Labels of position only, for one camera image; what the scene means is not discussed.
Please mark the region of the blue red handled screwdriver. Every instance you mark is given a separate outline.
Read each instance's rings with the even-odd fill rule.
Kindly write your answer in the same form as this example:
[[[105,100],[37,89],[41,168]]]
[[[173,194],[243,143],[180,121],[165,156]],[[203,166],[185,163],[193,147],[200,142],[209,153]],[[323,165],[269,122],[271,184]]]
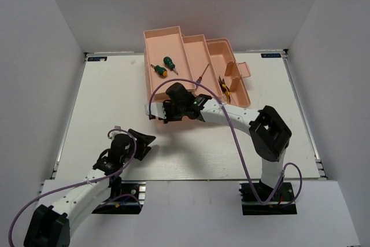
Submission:
[[[201,75],[198,77],[198,79],[196,80],[196,89],[199,87],[199,85],[201,84],[202,82],[202,79],[203,79],[203,76],[205,74],[205,72],[207,71],[209,67],[209,64],[205,67],[205,69],[202,71]]]

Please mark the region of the stubby green orange screwdriver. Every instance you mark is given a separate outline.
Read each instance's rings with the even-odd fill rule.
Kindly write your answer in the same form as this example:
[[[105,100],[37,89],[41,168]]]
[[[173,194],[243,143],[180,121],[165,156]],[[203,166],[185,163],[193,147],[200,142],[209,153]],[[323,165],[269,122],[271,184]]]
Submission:
[[[153,65],[153,64],[151,64],[150,66],[154,69],[154,71],[155,71],[155,72],[156,72],[160,77],[162,77],[162,78],[167,77],[168,72],[167,72],[167,70],[166,70],[164,67],[159,66],[159,65]]]

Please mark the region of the stubby green grey screwdriver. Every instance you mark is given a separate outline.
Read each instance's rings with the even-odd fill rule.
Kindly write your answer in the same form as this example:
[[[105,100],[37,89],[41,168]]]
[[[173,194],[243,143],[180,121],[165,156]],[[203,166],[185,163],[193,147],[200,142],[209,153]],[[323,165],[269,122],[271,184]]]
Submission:
[[[170,58],[170,57],[168,57],[168,56],[166,56],[166,57],[164,57],[163,58],[163,62],[164,62],[164,64],[171,70],[171,71],[174,71],[174,73],[176,74],[176,75],[178,75],[178,72],[177,72],[177,70],[176,70],[176,66],[175,66],[175,64],[173,63],[173,61],[172,61],[172,59]]]

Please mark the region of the yellow long nose pliers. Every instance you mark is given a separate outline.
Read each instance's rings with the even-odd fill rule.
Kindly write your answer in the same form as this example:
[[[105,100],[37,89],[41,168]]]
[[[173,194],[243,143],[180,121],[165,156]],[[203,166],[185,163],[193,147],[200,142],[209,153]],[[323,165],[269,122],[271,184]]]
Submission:
[[[226,97],[227,104],[230,104],[231,103],[231,92],[230,92],[230,89],[226,85],[224,79],[221,78],[221,76],[219,76],[218,82],[219,82],[220,88],[221,88],[224,96]]]

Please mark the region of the pink plastic toolbox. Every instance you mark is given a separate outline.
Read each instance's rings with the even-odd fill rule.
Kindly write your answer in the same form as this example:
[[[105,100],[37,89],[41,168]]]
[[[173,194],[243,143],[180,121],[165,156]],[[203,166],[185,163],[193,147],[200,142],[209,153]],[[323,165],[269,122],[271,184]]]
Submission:
[[[242,108],[250,106],[251,100],[243,81],[250,77],[250,69],[245,62],[236,61],[228,39],[206,39],[202,34],[185,36],[178,26],[145,31],[144,39],[147,98],[152,103],[162,103],[168,98],[165,92],[175,78],[196,95],[214,92],[220,100],[227,102],[218,82],[221,76],[231,90],[231,104]],[[166,56],[172,59],[178,75],[164,64]],[[164,67],[167,77],[160,77],[151,64]],[[196,80],[208,64],[196,89]]]

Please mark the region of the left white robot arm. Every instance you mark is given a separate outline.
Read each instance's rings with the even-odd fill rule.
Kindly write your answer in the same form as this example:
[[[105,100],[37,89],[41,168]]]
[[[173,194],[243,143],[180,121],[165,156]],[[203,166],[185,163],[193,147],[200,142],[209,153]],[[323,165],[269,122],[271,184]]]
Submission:
[[[108,138],[110,147],[101,152],[82,182],[59,200],[35,209],[24,246],[69,246],[73,233],[96,209],[118,208],[126,200],[142,208],[139,191],[124,191],[120,175],[132,160],[143,160],[156,137],[115,127]]]

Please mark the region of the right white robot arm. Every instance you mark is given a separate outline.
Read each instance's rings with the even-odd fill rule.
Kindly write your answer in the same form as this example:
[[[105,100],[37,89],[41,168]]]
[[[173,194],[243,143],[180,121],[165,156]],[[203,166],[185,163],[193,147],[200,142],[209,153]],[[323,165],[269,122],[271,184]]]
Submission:
[[[194,95],[181,83],[166,90],[169,100],[163,102],[165,121],[191,120],[232,126],[251,136],[256,153],[262,158],[260,188],[262,195],[274,200],[282,193],[283,161],[292,136],[291,130],[275,108],[246,109],[220,104],[209,95]]]

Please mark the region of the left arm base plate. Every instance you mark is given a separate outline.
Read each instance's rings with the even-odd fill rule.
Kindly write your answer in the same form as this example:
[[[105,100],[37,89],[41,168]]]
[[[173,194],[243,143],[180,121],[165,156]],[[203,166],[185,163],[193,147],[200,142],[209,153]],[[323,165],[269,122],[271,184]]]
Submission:
[[[138,215],[145,202],[146,182],[121,182],[107,201],[99,205],[92,214]]]

